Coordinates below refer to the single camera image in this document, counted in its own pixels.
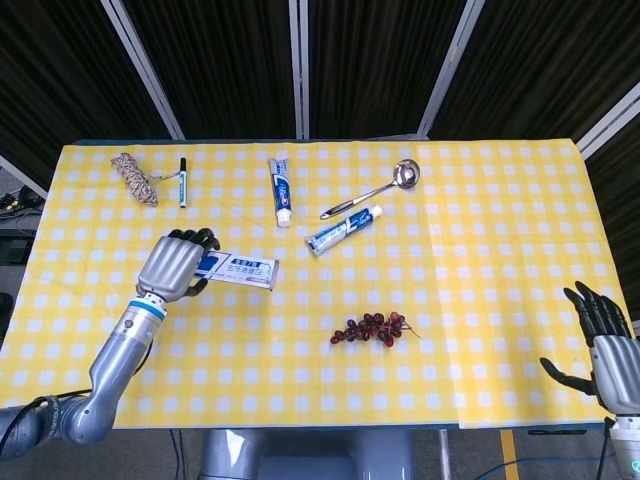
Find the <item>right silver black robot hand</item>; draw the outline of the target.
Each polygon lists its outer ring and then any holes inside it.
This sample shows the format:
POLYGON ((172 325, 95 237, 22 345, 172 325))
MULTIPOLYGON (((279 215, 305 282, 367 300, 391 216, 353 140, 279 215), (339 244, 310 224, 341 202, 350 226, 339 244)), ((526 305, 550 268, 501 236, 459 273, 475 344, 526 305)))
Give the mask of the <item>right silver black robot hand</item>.
POLYGON ((639 414, 639 337, 629 328, 621 308, 584 283, 563 290, 573 304, 591 359, 588 379, 568 375, 541 357, 544 371, 557 383, 587 396, 616 416, 639 414))

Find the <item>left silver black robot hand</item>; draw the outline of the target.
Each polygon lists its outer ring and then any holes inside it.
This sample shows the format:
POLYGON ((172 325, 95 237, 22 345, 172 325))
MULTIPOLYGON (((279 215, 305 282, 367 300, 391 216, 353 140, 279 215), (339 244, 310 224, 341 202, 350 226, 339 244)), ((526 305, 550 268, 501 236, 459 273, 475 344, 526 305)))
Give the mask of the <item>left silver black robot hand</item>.
POLYGON ((200 261, 211 250, 220 250, 219 240, 211 229, 172 230, 156 242, 147 258, 138 275, 137 294, 140 297, 152 294, 166 303, 199 295, 208 280, 192 281, 200 261))

